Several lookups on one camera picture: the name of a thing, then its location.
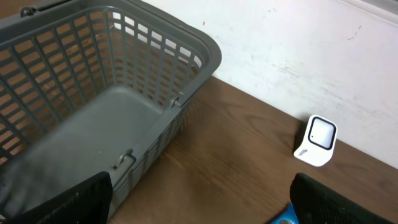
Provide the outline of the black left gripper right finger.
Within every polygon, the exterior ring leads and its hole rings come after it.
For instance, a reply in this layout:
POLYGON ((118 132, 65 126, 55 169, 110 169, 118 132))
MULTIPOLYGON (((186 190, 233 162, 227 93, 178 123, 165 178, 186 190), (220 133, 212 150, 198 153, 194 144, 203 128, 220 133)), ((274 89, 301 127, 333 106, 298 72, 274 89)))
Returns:
POLYGON ((304 173, 295 175, 290 201, 300 224, 392 224, 304 173))

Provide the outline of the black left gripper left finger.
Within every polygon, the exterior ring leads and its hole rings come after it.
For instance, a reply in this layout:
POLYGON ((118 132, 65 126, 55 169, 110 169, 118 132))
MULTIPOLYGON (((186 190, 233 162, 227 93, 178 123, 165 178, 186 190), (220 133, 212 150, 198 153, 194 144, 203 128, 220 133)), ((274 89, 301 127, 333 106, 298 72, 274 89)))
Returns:
POLYGON ((27 212, 2 219, 1 223, 106 224, 112 196, 110 175, 102 171, 27 212))

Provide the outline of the blue Oreo cookie pack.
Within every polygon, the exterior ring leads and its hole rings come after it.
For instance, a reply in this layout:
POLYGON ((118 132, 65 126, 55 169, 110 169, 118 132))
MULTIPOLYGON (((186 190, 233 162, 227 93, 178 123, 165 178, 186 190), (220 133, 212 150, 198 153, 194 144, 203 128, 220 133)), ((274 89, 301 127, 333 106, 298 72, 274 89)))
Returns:
POLYGON ((269 224, 299 224, 293 205, 289 203, 285 210, 276 215, 269 224))

